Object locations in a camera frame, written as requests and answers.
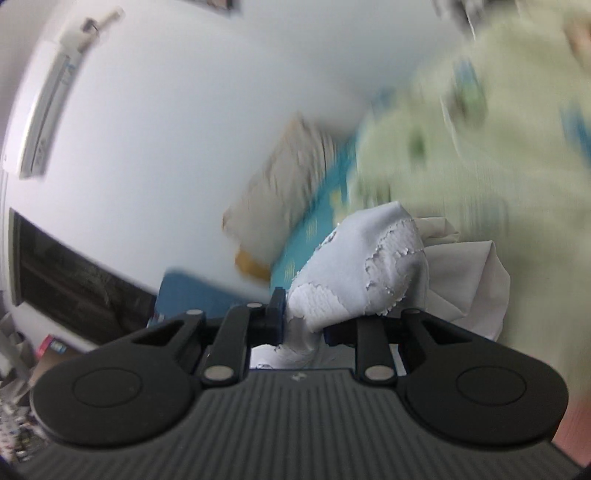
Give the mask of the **near blue covered chair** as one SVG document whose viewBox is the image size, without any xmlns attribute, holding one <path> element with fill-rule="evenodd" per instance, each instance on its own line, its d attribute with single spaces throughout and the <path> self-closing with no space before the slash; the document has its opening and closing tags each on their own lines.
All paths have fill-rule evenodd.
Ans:
<svg viewBox="0 0 591 480">
<path fill-rule="evenodd" d="M 160 283 L 149 325 L 188 310 L 200 310 L 207 318 L 224 317 L 236 305 L 266 303 L 266 299 L 239 295 L 182 270 L 168 270 Z"/>
</svg>

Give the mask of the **teal patterned bed sheet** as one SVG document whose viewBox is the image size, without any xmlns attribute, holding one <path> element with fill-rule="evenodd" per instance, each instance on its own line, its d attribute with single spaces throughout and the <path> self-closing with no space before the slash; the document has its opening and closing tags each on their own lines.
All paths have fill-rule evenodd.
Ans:
<svg viewBox="0 0 591 480">
<path fill-rule="evenodd" d="M 356 185 L 356 143 L 363 129 L 392 107 L 394 90 L 381 91 L 370 105 L 356 132 L 335 151 L 335 162 L 329 167 L 307 212 L 294 228 L 280 259 L 271 270 L 270 287 L 287 289 L 298 270 L 304 267 L 325 237 L 332 233 L 343 217 L 358 209 L 372 208 L 393 200 L 387 184 L 373 189 Z"/>
</svg>

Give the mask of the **grey pillow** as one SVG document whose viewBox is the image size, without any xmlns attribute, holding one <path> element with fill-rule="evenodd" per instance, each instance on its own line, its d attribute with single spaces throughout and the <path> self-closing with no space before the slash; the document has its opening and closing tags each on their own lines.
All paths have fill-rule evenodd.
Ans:
<svg viewBox="0 0 591 480">
<path fill-rule="evenodd" d="M 337 158 L 338 143 L 294 115 L 262 169 L 222 215 L 222 231 L 259 263 L 273 265 Z"/>
</svg>

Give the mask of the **mustard yellow headboard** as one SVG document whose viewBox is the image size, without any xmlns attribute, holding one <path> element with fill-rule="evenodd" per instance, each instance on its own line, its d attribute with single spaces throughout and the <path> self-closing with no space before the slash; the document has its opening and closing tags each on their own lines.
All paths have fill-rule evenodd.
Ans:
<svg viewBox="0 0 591 480">
<path fill-rule="evenodd" d="M 260 263 L 249 252 L 239 249 L 235 255 L 235 267 L 243 276 L 262 283 L 270 283 L 270 266 Z"/>
</svg>

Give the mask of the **green lion fleece blanket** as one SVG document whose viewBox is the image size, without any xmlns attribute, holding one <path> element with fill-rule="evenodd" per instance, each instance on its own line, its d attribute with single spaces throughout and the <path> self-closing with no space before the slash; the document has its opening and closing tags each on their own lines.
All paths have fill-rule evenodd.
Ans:
<svg viewBox="0 0 591 480">
<path fill-rule="evenodd" d="M 356 202 L 397 200 L 491 240 L 512 278 L 509 340 L 590 341 L 590 6 L 506 12 L 370 122 Z"/>
</svg>

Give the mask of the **white t-shirt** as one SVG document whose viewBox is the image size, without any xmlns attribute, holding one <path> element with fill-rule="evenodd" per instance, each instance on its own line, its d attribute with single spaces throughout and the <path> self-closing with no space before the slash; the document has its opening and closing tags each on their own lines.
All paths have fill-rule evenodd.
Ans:
<svg viewBox="0 0 591 480">
<path fill-rule="evenodd" d="M 510 276 L 491 240 L 461 242 L 444 217 L 414 219 L 398 202 L 342 220 L 287 289 L 283 343 L 252 349 L 253 369 L 349 368 L 350 347 L 322 331 L 363 315 L 419 308 L 489 340 L 503 329 Z"/>
</svg>

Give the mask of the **pink fluffy blanket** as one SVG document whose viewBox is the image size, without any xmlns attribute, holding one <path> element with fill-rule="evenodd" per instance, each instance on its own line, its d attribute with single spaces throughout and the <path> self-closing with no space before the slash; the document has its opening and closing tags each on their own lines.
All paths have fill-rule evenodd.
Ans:
<svg viewBox="0 0 591 480">
<path fill-rule="evenodd" d="M 553 440 L 561 450 L 580 465 L 591 459 L 591 412 L 589 403 L 568 407 Z"/>
</svg>

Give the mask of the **white wall air conditioner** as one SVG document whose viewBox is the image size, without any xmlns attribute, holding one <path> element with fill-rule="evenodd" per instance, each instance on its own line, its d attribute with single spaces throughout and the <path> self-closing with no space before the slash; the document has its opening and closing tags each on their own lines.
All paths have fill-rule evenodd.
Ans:
<svg viewBox="0 0 591 480">
<path fill-rule="evenodd" d="M 20 179 L 46 170 L 63 108 L 84 57 L 100 34 L 122 19 L 116 7 L 101 18 L 86 17 L 55 39 L 34 47 L 24 71 L 6 129 L 3 170 Z"/>
</svg>

